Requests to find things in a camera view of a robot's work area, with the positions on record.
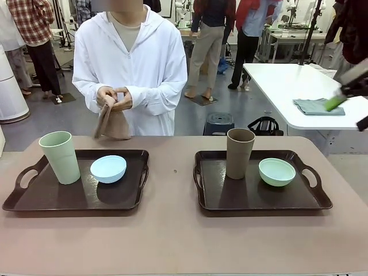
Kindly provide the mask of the person's left hand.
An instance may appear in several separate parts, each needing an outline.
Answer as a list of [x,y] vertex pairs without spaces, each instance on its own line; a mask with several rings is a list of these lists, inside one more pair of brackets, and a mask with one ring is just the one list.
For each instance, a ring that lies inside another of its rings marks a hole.
[[114,112],[121,112],[133,106],[132,96],[126,87],[113,89],[112,97],[116,101],[112,107]]

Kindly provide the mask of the person's right hand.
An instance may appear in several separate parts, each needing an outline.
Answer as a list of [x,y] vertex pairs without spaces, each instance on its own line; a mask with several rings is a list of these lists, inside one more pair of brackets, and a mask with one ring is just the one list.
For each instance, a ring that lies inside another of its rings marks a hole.
[[109,102],[112,104],[116,104],[118,102],[116,92],[110,86],[100,87],[97,91],[97,105],[102,109]]

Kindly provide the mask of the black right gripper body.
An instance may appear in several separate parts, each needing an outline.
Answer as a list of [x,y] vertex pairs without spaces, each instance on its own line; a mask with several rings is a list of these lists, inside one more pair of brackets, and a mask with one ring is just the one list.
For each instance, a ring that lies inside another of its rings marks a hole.
[[359,77],[341,86],[342,94],[347,98],[367,96],[367,77]]

